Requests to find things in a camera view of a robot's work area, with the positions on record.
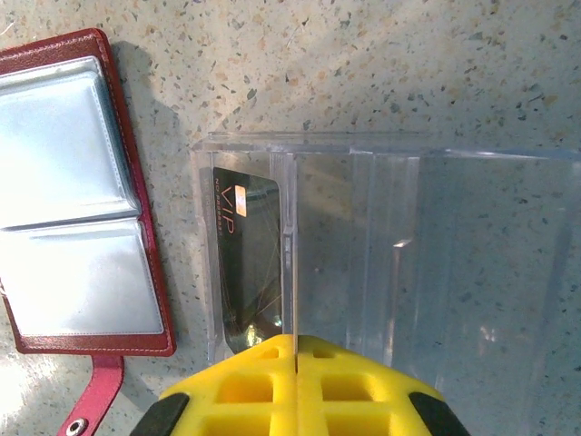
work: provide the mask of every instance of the red strap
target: red strap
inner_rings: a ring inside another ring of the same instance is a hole
[[[91,356],[91,358],[93,359],[91,381],[66,417],[57,436],[67,436],[67,430],[68,434],[93,436],[123,384],[122,356]]]

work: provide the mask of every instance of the granite countertop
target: granite countertop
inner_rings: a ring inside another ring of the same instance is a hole
[[[138,139],[178,352],[126,360],[102,435],[128,434],[205,365],[191,151],[208,132],[404,130],[581,148],[579,0],[0,0],[0,11],[0,49],[103,29]],[[0,432],[56,433],[89,359],[17,353],[4,310],[0,347]]]

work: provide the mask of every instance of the transparent plastic case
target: transparent plastic case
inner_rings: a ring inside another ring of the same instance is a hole
[[[278,184],[283,332],[294,305],[301,334],[436,386],[475,435],[575,434],[581,156],[531,150],[414,134],[212,135],[196,154],[211,362],[232,353],[222,168]]]

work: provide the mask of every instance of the card holder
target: card holder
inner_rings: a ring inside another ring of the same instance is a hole
[[[168,356],[170,308],[111,46],[0,53],[0,292],[20,352]]]
[[[22,336],[163,331],[135,219],[1,232],[0,277]]]
[[[139,214],[94,56],[0,76],[0,119],[0,228]]]

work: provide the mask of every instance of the black rubber pad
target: black rubber pad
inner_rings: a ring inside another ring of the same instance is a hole
[[[185,393],[175,393],[154,403],[130,436],[170,436],[189,400]]]
[[[432,436],[470,436],[445,402],[421,392],[412,392],[409,399]]]

